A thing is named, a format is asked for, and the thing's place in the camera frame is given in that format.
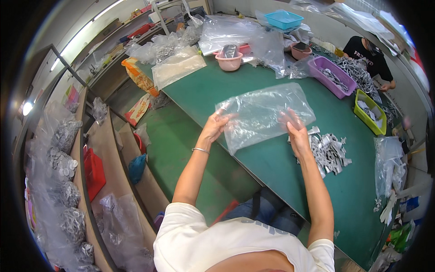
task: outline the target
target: black t-shirt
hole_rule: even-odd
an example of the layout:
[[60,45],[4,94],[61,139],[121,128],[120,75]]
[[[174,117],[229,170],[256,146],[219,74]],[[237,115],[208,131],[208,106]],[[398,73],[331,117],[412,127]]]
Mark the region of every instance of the black t-shirt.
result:
[[373,56],[370,51],[368,51],[364,45],[362,45],[361,39],[361,37],[353,36],[348,41],[348,44],[343,49],[343,52],[356,60],[365,57],[368,60],[367,72],[371,77],[379,74],[383,80],[392,81],[393,76],[391,75],[384,55],[376,54]]

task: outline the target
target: lime green plastic basket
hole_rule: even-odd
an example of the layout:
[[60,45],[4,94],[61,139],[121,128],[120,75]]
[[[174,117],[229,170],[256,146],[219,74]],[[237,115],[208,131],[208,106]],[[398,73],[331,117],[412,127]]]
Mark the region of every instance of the lime green plastic basket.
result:
[[[378,107],[379,111],[381,112],[381,119],[382,119],[382,127],[378,128],[378,125],[370,118],[370,116],[367,115],[359,106],[357,101],[363,100],[367,106],[371,109],[374,107]],[[355,96],[355,108],[354,113],[356,116],[358,116],[370,129],[375,133],[376,135],[385,135],[387,133],[387,116],[385,115],[385,112],[381,109],[381,107],[376,104],[376,102],[373,101],[368,95],[365,94],[365,92],[358,89],[356,91]]]

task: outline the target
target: woman in black t-shirt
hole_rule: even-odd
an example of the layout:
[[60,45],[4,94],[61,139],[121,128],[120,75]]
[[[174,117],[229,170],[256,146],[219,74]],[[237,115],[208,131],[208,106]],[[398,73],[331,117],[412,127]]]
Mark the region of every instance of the woman in black t-shirt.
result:
[[379,74],[383,80],[390,82],[381,86],[380,90],[382,92],[396,88],[396,82],[391,75],[387,62],[385,61],[384,54],[371,41],[362,37],[353,36],[348,41],[343,52],[343,56],[353,59],[365,57],[368,61],[367,72],[370,76],[374,77]]

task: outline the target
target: blue jeans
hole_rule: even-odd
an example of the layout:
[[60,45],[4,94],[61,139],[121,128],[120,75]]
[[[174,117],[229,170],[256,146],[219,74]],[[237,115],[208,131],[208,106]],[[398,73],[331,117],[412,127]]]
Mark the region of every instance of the blue jeans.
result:
[[[227,213],[222,221],[247,217],[251,218],[253,199],[239,204],[234,210]],[[288,207],[268,188],[262,188],[260,196],[260,208],[258,214],[252,220],[258,220],[264,224],[289,232],[295,236],[299,234],[305,220],[292,208]]]

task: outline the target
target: white glove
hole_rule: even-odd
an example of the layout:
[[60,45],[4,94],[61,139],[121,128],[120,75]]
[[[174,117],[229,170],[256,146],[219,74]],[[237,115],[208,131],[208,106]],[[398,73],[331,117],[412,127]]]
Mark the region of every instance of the white glove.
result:
[[388,218],[391,217],[390,214],[392,212],[395,203],[396,203],[396,192],[394,190],[391,190],[391,195],[390,198],[388,199],[387,206],[382,211],[381,216],[379,217],[381,223],[388,224]]

